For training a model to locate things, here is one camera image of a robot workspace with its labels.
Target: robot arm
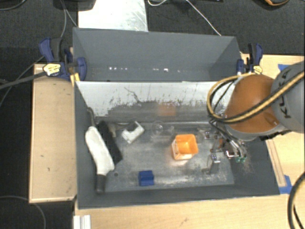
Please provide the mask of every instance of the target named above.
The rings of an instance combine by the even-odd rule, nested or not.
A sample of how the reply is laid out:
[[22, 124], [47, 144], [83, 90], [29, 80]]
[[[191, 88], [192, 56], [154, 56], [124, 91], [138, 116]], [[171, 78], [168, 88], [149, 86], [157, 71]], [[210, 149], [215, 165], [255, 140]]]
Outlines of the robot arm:
[[230, 136], [242, 141], [286, 131], [304, 132], [304, 62], [284, 69], [275, 80], [265, 75], [244, 74], [236, 84], [223, 117], [212, 110], [217, 83], [208, 95], [208, 112]]

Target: orange cube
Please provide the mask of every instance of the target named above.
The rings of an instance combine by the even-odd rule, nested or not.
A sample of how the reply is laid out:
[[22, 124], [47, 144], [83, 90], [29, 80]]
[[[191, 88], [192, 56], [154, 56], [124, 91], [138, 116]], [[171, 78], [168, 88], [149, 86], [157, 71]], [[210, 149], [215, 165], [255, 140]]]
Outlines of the orange cube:
[[172, 143], [172, 155], [175, 160], [186, 160], [198, 153], [196, 137], [193, 134], [177, 135]]

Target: black floor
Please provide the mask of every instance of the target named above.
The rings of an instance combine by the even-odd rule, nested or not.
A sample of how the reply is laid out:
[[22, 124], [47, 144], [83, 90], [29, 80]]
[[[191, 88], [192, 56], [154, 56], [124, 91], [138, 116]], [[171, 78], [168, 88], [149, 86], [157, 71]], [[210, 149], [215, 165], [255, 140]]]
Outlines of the black floor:
[[[280, 7], [262, 0], [190, 1], [222, 35], [236, 36], [242, 52], [248, 52], [249, 42], [258, 42], [267, 54], [304, 55], [305, 3], [300, 0]], [[0, 8], [10, 4], [0, 2]], [[77, 20], [77, 4], [67, 1], [66, 5]], [[40, 57], [42, 39], [59, 37], [64, 21], [60, 7], [57, 0], [28, 0], [15, 10], [0, 11], [0, 79], [15, 80]], [[183, 0], [146, 8], [150, 31], [215, 34]], [[63, 47], [72, 45], [71, 29], [68, 20]], [[0, 101], [4, 94], [0, 90]], [[31, 84], [23, 83], [12, 89], [0, 107], [0, 196], [28, 196], [30, 138]], [[41, 209], [48, 229], [71, 227], [70, 202], [43, 204]], [[23, 200], [0, 198], [0, 228], [43, 228], [42, 215]]]

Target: wooden panel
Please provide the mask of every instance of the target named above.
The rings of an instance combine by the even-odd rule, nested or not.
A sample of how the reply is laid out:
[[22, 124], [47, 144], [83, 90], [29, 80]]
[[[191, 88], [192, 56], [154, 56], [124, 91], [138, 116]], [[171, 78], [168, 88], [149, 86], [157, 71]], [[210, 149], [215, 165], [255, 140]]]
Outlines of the wooden panel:
[[[35, 66], [35, 73], [41, 65]], [[34, 80], [30, 202], [72, 200], [76, 195], [72, 85], [59, 78]]]

